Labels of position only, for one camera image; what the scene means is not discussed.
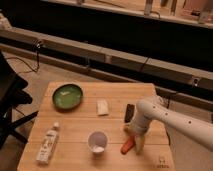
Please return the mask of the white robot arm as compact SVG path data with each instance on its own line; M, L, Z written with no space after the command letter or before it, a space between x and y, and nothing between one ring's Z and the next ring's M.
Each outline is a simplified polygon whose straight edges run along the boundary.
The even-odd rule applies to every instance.
M153 120L176 129L213 151L213 124L167 109L160 96L149 96L138 100L136 109L136 114L124 126L124 130L134 137L137 152L142 150L143 140Z

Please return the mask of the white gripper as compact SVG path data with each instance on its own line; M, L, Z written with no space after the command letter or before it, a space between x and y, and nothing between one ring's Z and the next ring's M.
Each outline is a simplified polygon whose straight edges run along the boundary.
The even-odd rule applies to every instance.
M144 144L145 144L145 136L143 136L149 129L149 120L146 118L138 119L133 118L129 123L124 124L123 131L126 132L130 136L135 136L135 152L136 154L140 154Z

